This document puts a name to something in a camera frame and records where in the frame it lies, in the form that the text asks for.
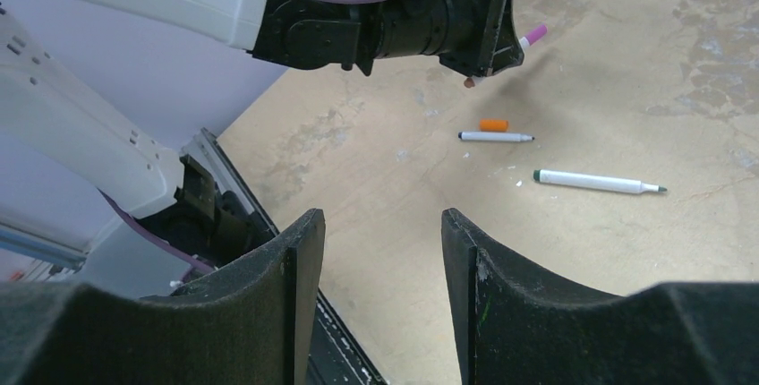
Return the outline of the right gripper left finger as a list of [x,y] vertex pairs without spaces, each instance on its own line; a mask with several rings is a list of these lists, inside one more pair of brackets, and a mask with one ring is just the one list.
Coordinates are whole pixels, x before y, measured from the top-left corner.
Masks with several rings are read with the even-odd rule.
[[1,287],[4,384],[304,384],[325,218],[311,209],[260,248],[168,296],[85,283]]

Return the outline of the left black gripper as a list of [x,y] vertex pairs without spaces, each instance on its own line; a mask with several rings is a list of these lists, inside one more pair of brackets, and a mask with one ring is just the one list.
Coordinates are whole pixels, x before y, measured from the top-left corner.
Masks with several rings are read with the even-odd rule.
[[439,62],[465,77],[491,77],[524,61],[513,0],[444,0],[446,37]]

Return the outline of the pink pen cap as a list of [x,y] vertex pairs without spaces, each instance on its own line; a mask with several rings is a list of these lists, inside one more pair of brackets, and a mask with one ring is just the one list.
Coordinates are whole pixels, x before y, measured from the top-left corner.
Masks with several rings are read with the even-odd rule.
[[547,32],[547,26],[545,24],[540,24],[538,27],[525,34],[520,39],[520,43],[523,47],[530,47],[541,40],[547,34]]

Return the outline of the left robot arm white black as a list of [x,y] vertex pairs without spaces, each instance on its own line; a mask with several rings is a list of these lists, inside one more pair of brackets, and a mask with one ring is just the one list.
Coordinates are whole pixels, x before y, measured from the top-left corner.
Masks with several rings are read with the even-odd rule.
[[[517,67],[513,0],[82,0],[299,70],[436,56],[470,79]],[[164,147],[1,14],[1,128],[94,185],[145,238],[211,272],[265,244],[260,218]]]

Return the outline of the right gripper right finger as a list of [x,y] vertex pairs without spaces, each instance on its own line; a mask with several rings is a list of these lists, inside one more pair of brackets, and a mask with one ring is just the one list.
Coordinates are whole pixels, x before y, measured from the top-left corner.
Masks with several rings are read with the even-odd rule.
[[669,282],[628,296],[578,284],[459,210],[441,242],[465,384],[755,384],[758,286]]

